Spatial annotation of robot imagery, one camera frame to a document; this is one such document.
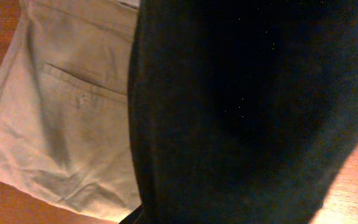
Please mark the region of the black shorts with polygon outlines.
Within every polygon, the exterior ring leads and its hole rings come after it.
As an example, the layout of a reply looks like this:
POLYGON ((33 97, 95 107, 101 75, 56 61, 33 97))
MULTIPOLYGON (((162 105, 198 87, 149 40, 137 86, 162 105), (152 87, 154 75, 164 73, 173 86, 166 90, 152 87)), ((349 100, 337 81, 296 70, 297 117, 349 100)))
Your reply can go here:
POLYGON ((358 144, 358 0, 140 3, 126 223, 309 223, 358 144))

